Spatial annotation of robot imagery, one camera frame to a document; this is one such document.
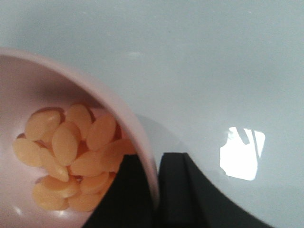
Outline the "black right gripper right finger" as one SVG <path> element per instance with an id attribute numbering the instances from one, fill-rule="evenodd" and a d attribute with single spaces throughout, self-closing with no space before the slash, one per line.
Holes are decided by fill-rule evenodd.
<path id="1" fill-rule="evenodd" d="M 166 152 L 159 167 L 161 228 L 267 228 L 221 193 L 187 153 Z"/>

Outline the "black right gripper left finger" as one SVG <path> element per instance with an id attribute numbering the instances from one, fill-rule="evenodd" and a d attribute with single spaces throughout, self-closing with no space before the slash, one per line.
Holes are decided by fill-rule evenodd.
<path id="1" fill-rule="evenodd" d="M 137 155 L 124 156 L 114 182 L 85 227 L 154 227 L 154 208 L 149 185 Z"/>

